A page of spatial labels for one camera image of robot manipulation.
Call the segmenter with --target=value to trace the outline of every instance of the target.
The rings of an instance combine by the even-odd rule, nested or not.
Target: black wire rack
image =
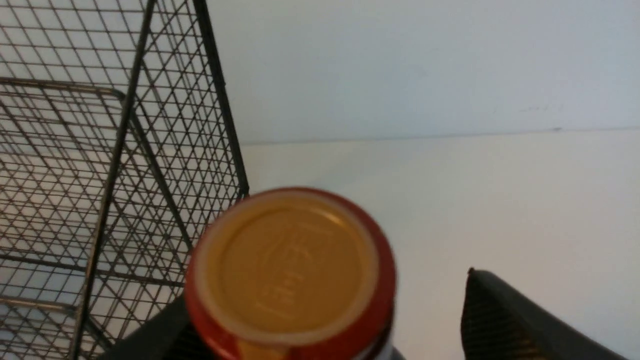
[[[94,358],[248,184],[204,0],[0,1],[0,358]]]

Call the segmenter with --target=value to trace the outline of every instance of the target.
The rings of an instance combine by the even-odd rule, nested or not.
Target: wire basket frame
[[[93,358],[248,193],[203,0],[0,1],[0,357]]]

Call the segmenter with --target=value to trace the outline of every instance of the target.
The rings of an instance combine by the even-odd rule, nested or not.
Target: metal wire mesh
[[[95,357],[248,192],[206,4],[0,0],[0,60],[0,357]]]

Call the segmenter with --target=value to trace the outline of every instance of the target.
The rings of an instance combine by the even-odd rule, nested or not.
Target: jar lid
[[[201,337],[227,359],[294,359],[314,348],[317,355],[341,338],[333,355],[358,354],[368,344],[355,348],[363,340],[348,345],[348,336],[375,340],[395,292],[390,251],[381,259],[378,243],[388,244],[363,214],[334,194],[304,188],[265,192],[229,209],[189,264],[186,297]],[[349,335],[372,313],[380,279],[390,275],[388,300],[374,302],[379,323]]]

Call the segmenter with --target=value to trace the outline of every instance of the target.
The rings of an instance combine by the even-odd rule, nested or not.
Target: black plastic object
[[[462,312],[467,360],[624,360],[491,272],[469,270]]]
[[[94,358],[248,193],[204,0],[0,1],[0,358]]]
[[[200,340],[180,296],[99,360],[219,359]],[[404,360],[397,350],[391,360]]]

